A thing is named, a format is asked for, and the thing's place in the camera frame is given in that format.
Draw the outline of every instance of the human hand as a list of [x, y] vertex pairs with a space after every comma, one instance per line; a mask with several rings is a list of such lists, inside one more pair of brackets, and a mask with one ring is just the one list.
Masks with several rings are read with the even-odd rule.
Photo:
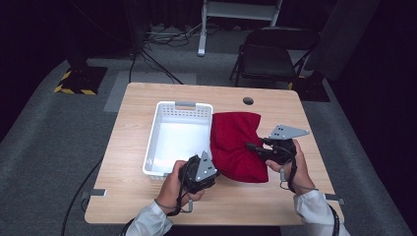
[[[311, 190], [315, 189], [315, 185], [312, 179], [309, 176], [309, 171], [307, 168], [306, 159], [304, 157], [304, 152], [301, 150], [300, 144], [298, 144], [297, 140], [294, 140], [294, 145], [297, 150], [297, 154], [295, 155], [295, 160], [297, 163], [297, 172], [295, 173], [294, 180], [293, 180], [293, 188], [295, 190], [296, 195], [302, 195]], [[267, 160], [266, 165], [279, 173], [279, 171], [283, 168], [285, 173], [285, 180], [288, 181], [290, 173], [291, 173], [291, 162], [286, 163], [284, 165], [279, 165], [273, 160]]]
[[[180, 191], [180, 180], [178, 178], [178, 172], [185, 163], [184, 160], [177, 160], [175, 161], [174, 167], [172, 169], [172, 173], [168, 174], [165, 181], [162, 184], [162, 188], [160, 189], [159, 195], [156, 198], [157, 203], [162, 206], [161, 209], [165, 214], [173, 211], [177, 205], [177, 198]], [[188, 203], [188, 200], [192, 200], [193, 202], [199, 201], [205, 190], [200, 190], [196, 194], [187, 194], [184, 196], [181, 202], [181, 207]]]

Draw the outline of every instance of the person's left hand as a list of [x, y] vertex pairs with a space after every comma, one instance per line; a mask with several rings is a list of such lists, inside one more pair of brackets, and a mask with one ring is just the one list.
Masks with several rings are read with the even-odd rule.
[[[172, 173], [168, 174], [165, 181], [162, 184], [162, 188], [160, 189], [159, 196], [156, 198], [156, 201], [161, 206], [166, 207], [175, 207], [177, 205], [177, 198], [180, 191], [180, 180], [178, 178], [178, 172], [185, 163], [187, 163], [184, 160], [177, 160], [175, 161], [174, 168], [172, 169]], [[200, 190], [196, 194], [188, 194], [184, 196], [182, 199], [181, 207], [188, 203], [188, 200], [191, 200], [193, 202], [199, 201], [203, 194], [205, 193], [205, 190]], [[171, 211], [173, 211], [172, 208], [166, 208], [161, 207], [162, 211], [167, 214]]]

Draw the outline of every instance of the chair backrest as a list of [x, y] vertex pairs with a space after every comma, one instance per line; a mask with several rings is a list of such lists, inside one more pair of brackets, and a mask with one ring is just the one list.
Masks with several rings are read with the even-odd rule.
[[245, 45], [278, 47], [290, 50], [308, 50], [319, 42], [319, 34], [310, 29], [267, 27], [248, 34]]

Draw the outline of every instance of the storage basket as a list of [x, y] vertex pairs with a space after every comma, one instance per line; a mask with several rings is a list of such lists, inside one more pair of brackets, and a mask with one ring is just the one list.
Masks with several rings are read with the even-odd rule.
[[143, 171], [150, 179], [164, 179], [176, 160], [209, 151], [212, 106], [160, 101], [155, 109]]

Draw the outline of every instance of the gray floor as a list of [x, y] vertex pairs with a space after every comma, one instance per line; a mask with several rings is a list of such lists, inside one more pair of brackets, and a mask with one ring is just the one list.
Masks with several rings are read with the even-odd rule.
[[[151, 45], [147, 52], [171, 73], [196, 74], [197, 85], [231, 87], [228, 77], [245, 35], [242, 31], [210, 35], [205, 57], [197, 57], [197, 36], [185, 46]], [[129, 71], [132, 62], [121, 54], [88, 63], [108, 68], [98, 95], [54, 93], [69, 68], [63, 62], [39, 85], [0, 144], [0, 235], [58, 235], [71, 199], [105, 153], [117, 112], [104, 107], [117, 75]], [[143, 58], [138, 58], [134, 71], [155, 72]], [[331, 102], [303, 101], [303, 106], [335, 191], [346, 201], [342, 210], [347, 229], [352, 235], [411, 235], [326, 81], [324, 85]], [[271, 83], [242, 82], [242, 86], [284, 89]], [[92, 188], [96, 173], [85, 190]], [[87, 224], [77, 199], [67, 235], [118, 235], [121, 228]], [[303, 235], [305, 231], [302, 226], [283, 226], [281, 233]]]

